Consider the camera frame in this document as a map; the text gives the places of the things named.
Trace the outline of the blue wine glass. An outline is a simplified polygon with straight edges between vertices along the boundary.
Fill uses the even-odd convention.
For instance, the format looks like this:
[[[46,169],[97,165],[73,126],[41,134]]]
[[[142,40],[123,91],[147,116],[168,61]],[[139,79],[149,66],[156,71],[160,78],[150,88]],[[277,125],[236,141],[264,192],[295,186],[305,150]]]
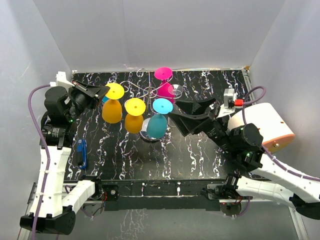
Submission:
[[[156,114],[150,118],[146,133],[150,138],[160,139],[167,130],[168,121],[165,115],[173,110],[173,104],[166,98],[157,98],[152,107]]]
[[[105,102],[107,102],[108,100],[109,100],[109,98],[108,98],[106,95],[104,95],[103,98],[102,98],[102,103],[105,103]]]

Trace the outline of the orange wine glass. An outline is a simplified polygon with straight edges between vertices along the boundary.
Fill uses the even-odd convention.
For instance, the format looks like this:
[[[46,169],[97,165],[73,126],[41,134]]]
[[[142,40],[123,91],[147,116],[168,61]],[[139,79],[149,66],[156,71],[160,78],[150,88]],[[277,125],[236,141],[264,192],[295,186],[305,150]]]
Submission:
[[[116,82],[111,82],[106,85],[109,87],[109,91],[105,95],[108,100],[103,104],[102,107],[102,118],[109,124],[116,124],[122,119],[122,105],[119,102],[124,94],[124,88]]]
[[[131,134],[137,134],[141,131],[146,111],[146,104],[139,98],[131,98],[125,103],[127,115],[124,121],[125,129]]]

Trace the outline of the clear wine glass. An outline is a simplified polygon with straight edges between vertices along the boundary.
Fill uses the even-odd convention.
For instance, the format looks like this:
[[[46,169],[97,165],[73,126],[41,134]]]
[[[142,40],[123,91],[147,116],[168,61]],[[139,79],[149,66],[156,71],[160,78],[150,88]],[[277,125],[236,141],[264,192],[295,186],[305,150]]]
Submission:
[[[172,84],[168,87],[168,92],[173,95],[175,98],[180,98],[184,93],[184,89],[179,84]]]

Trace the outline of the magenta wine glass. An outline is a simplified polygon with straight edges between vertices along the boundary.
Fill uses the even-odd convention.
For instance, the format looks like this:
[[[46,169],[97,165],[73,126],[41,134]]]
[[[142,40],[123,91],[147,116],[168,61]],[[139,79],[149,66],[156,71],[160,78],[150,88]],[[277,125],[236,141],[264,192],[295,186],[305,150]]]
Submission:
[[[173,71],[169,67],[160,67],[154,72],[154,77],[160,80],[161,83],[157,89],[157,96],[169,100],[174,103],[174,95],[172,94],[173,87],[169,83],[169,80],[173,76]]]

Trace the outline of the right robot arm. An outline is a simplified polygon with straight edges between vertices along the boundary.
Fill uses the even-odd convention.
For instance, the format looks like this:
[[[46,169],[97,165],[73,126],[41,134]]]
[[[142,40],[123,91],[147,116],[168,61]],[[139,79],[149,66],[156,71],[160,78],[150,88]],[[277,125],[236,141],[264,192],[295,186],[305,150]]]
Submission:
[[[299,214],[314,220],[320,218],[320,180],[295,171],[281,163],[263,145],[263,137],[253,123],[227,129],[223,117],[245,110],[249,102],[229,100],[218,106],[216,99],[175,103],[181,113],[170,112],[169,118],[185,137],[205,133],[225,151],[227,159],[238,169],[267,178],[268,181],[252,180],[229,173],[222,185],[206,186],[201,193],[207,199],[233,199],[260,197],[295,209]]]

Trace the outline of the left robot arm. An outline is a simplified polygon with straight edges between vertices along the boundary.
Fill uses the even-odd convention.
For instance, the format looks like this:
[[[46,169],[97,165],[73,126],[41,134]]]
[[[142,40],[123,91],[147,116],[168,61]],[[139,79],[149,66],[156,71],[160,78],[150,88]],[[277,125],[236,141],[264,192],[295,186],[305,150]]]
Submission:
[[[32,121],[40,136],[40,169],[34,200],[20,227],[36,234],[69,235],[76,214],[87,199],[99,199],[103,187],[98,176],[84,175],[66,196],[63,184],[66,165],[76,133],[75,121],[86,109],[95,109],[110,90],[79,81],[56,80],[45,85],[45,114],[38,124],[29,104]]]

